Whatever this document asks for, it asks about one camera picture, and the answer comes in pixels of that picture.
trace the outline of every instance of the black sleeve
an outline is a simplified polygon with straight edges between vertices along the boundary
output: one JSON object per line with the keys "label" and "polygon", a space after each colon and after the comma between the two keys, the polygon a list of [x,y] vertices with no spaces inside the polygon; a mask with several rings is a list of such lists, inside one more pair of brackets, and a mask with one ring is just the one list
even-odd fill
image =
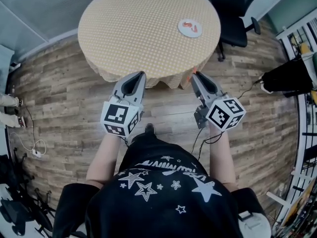
{"label": "black sleeve", "polygon": [[69,237],[84,223],[87,205],[98,191],[95,186],[81,183],[64,187],[55,214],[53,238]]}
{"label": "black sleeve", "polygon": [[249,211],[250,213],[262,213],[265,216],[256,194],[250,188],[239,189],[233,191],[231,194],[237,202],[239,213]]}

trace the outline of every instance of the black t-shirt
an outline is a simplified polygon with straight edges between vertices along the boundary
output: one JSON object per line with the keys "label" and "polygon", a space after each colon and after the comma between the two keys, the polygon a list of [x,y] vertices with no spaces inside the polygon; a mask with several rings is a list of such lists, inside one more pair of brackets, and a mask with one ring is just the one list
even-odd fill
{"label": "black t-shirt", "polygon": [[241,238],[239,213],[264,214],[251,189],[230,193],[177,145],[130,148],[101,190],[79,183],[64,187],[54,238],[68,237],[83,222],[89,238]]}

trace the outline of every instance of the white cable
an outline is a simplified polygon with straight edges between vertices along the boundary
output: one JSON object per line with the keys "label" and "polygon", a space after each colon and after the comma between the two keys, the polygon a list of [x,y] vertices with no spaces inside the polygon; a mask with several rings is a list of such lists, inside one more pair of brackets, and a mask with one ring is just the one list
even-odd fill
{"label": "white cable", "polygon": [[10,142],[10,148],[11,148],[10,151],[12,151],[12,144],[11,144],[11,135],[12,135],[12,134],[15,134],[15,135],[18,136],[18,138],[20,139],[20,142],[21,142],[22,146],[24,147],[24,149],[27,150],[27,151],[29,151],[29,152],[32,152],[33,149],[35,148],[36,144],[37,144],[38,142],[42,141],[42,142],[44,143],[44,146],[45,146],[45,151],[44,151],[44,153],[41,153],[41,155],[46,154],[46,144],[45,144],[45,141],[44,141],[43,139],[39,139],[38,141],[36,141],[35,144],[34,144],[34,146],[33,146],[33,148],[32,148],[31,150],[29,150],[28,148],[26,148],[26,147],[24,146],[24,144],[23,144],[23,142],[22,142],[20,136],[19,136],[17,133],[15,133],[15,132],[12,132],[12,133],[9,135],[9,142]]}

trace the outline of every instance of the beige polka dot tablecloth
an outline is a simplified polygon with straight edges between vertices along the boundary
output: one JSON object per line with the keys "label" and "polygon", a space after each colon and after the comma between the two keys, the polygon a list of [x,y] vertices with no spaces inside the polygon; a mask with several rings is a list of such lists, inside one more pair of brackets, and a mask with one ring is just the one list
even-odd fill
{"label": "beige polka dot tablecloth", "polygon": [[[201,36],[182,35],[182,19],[200,23]],[[219,17],[208,0],[93,0],[78,28],[80,47],[95,72],[113,82],[142,70],[146,87],[159,81],[170,88],[188,86],[219,37]]]}

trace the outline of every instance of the black office chair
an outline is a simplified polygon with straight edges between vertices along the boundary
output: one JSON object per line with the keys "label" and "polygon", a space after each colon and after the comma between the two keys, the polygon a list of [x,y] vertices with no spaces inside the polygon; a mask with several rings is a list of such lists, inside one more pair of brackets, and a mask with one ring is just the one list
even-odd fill
{"label": "black office chair", "polygon": [[248,44],[247,32],[254,29],[257,34],[261,34],[260,26],[257,20],[251,17],[252,24],[244,27],[243,17],[250,4],[254,0],[210,0],[215,7],[221,24],[221,35],[219,40],[219,49],[222,57],[219,61],[225,59],[222,43],[233,46],[246,47]]}

